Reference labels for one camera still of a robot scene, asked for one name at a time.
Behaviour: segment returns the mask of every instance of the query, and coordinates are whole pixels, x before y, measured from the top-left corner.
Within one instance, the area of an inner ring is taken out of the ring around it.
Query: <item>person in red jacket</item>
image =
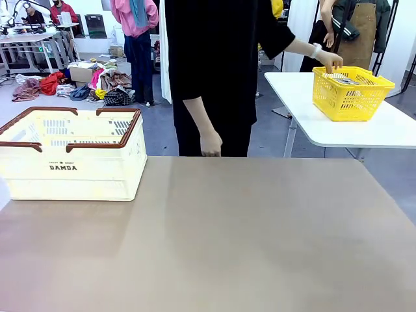
[[[51,7],[51,19],[53,23],[59,24],[58,15],[60,15],[61,12],[69,12],[71,14],[72,23],[78,23],[78,17],[70,5],[67,5],[62,0],[53,1],[53,4],[54,5]]]

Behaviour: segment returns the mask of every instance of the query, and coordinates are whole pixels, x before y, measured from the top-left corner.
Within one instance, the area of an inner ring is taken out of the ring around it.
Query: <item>hand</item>
[[[333,45],[335,41],[335,34],[332,32],[329,32],[328,34],[326,34],[325,39],[324,39],[324,43],[326,42],[326,47],[328,49],[330,49]]]
[[[335,69],[338,69],[338,67],[343,67],[344,60],[339,55],[336,55],[335,53],[330,53],[326,51],[319,51],[317,55],[317,60],[326,67],[327,73],[332,73],[332,66],[335,66]]]
[[[201,135],[201,152],[206,157],[221,157],[222,140],[216,131]]]

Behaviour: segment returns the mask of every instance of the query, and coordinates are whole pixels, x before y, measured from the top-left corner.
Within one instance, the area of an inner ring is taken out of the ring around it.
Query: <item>yellow basket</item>
[[[333,74],[325,67],[313,68],[313,103],[334,122],[366,122],[395,84],[382,76],[375,77],[360,67],[339,68]],[[343,84],[335,79],[350,78],[359,85]]]

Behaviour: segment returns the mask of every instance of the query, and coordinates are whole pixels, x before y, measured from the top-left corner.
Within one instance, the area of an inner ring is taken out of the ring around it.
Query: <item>yellow garment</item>
[[[104,91],[102,89],[96,90],[96,96],[99,97],[100,99],[104,99],[106,94],[107,94],[107,91]]]
[[[283,0],[272,0],[272,10],[273,16],[278,19],[283,13]]]

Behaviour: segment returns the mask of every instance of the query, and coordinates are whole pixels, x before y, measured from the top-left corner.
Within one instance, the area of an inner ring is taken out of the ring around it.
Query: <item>pink hoodie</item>
[[[137,38],[142,33],[148,31],[150,28],[155,28],[159,22],[157,6],[152,0],[144,0],[146,13],[149,16],[149,23],[146,27],[143,28],[136,26],[135,18],[131,12],[129,0],[110,0],[110,4],[112,15],[114,15],[118,23],[122,24],[123,33],[126,36]]]

